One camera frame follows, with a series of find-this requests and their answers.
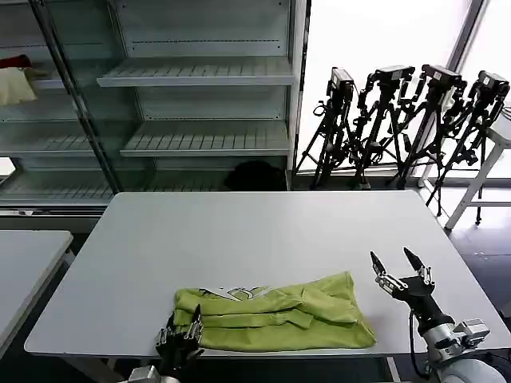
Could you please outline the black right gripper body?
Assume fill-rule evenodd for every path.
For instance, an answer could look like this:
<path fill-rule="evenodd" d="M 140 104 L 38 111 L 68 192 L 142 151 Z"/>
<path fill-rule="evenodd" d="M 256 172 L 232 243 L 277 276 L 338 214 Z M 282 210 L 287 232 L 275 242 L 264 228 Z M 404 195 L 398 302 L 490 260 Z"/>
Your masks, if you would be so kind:
<path fill-rule="evenodd" d="M 399 281 L 405 283 L 406 288 L 394 290 L 392 297 L 408 305 L 418 320 L 419 332 L 427 332 L 442 324 L 454 323 L 454 320 L 444 314 L 434 300 L 433 285 L 426 285 L 419 276 L 400 278 Z"/>

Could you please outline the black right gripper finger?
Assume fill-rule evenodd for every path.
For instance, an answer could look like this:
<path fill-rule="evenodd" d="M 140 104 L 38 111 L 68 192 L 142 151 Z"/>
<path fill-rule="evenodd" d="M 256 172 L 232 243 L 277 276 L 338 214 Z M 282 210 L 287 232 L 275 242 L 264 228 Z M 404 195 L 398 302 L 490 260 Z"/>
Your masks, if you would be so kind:
<path fill-rule="evenodd" d="M 379 257 L 373 251 L 370 252 L 370 258 L 376 275 L 375 281 L 385 292 L 393 295 L 398 291 L 404 291 L 404 283 L 386 272 Z"/>
<path fill-rule="evenodd" d="M 431 267 L 427 267 L 422 260 L 407 247 L 403 248 L 404 254 L 407 257 L 410 265 L 417 273 L 417 275 L 422 279 L 425 285 L 434 286 L 435 281 L 432 279 Z"/>

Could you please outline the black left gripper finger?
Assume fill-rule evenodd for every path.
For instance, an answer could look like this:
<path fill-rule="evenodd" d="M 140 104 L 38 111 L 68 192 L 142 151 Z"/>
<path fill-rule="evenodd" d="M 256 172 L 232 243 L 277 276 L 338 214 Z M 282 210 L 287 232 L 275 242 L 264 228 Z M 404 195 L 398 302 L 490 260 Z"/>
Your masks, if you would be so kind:
<path fill-rule="evenodd" d="M 174 337 L 176 326 L 174 324 L 174 314 L 171 314 L 164 327 L 160 328 L 156 336 L 156 346 L 167 345 Z"/>
<path fill-rule="evenodd" d="M 187 342 L 194 342 L 199 344 L 202 337 L 203 328 L 204 325 L 202 322 L 201 308 L 200 305 L 197 305 L 192 315 L 192 321 L 184 333 L 184 340 Z"/>

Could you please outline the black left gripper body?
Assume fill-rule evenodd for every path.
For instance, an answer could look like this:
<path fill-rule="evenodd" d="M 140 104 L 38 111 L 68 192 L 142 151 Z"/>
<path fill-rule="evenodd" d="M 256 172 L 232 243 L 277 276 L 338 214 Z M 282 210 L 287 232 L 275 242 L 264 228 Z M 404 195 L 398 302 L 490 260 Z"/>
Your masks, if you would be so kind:
<path fill-rule="evenodd" d="M 183 334 L 157 341 L 156 351 L 160 356 L 157 369 L 161 376 L 184 376 L 204 353 L 195 338 L 185 339 Z"/>

